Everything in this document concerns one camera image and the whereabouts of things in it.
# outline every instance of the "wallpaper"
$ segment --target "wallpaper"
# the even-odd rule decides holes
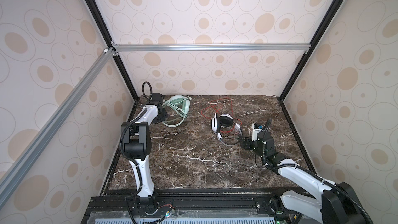
[[[154,92],[166,95],[279,96],[303,53],[163,51],[121,52],[121,57],[139,95],[142,83],[148,81]]]
[[[0,0],[0,178],[104,50],[82,0]]]
[[[107,62],[0,210],[0,224],[80,224],[132,102],[114,62]]]
[[[332,0],[96,0],[120,44],[309,42]]]
[[[398,220],[398,0],[346,0],[285,100],[321,176]]]

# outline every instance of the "light blue slotted grille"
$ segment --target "light blue slotted grille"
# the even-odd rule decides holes
[[[154,221],[154,218],[139,219],[137,224]],[[126,218],[96,219],[95,224],[132,224]],[[166,219],[161,224],[275,224],[273,217],[231,217],[231,218],[179,218]]]

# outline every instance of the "black and white headset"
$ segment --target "black and white headset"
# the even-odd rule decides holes
[[[229,114],[221,114],[220,117],[217,113],[214,114],[214,117],[211,119],[211,129],[217,135],[217,139],[226,146],[235,146],[239,143],[239,140],[243,136],[242,128],[239,124],[235,123],[234,128],[239,132],[239,139],[234,144],[227,144],[224,142],[221,136],[221,127],[230,127],[234,124],[234,119]]]

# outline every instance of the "brown marble surface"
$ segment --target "brown marble surface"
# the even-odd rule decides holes
[[[226,147],[211,131],[211,120],[201,110],[215,99],[232,99],[234,117],[242,121],[245,136],[251,136],[252,123],[265,123],[272,118],[271,133],[277,151],[307,167],[276,97],[264,95],[195,95],[192,96],[189,116],[178,127],[162,123],[150,125],[152,152],[150,171],[155,187],[171,188],[266,188],[297,187],[290,180],[254,163],[254,154],[239,145]],[[231,101],[222,99],[219,112],[231,114]],[[214,110],[204,115],[211,117]],[[109,189],[135,189],[134,173],[129,162],[120,157]]]

